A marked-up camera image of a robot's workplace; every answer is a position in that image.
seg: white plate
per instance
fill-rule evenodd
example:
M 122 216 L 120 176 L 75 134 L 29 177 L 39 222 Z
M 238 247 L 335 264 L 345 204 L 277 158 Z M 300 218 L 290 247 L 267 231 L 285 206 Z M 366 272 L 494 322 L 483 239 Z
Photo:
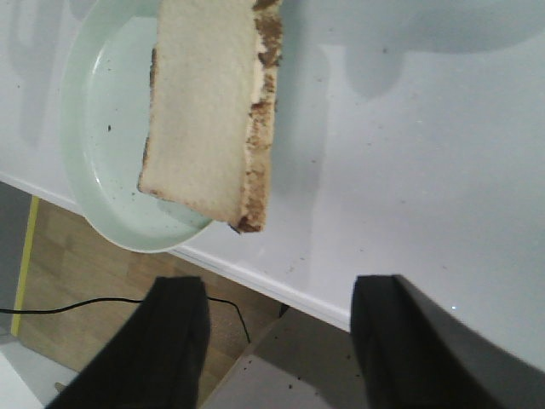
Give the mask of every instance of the white plate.
M 97 2 L 73 45 L 62 88 L 60 140 L 76 200 L 97 231 L 141 252 L 168 250 L 210 222 L 136 187 L 149 130 L 158 4 Z

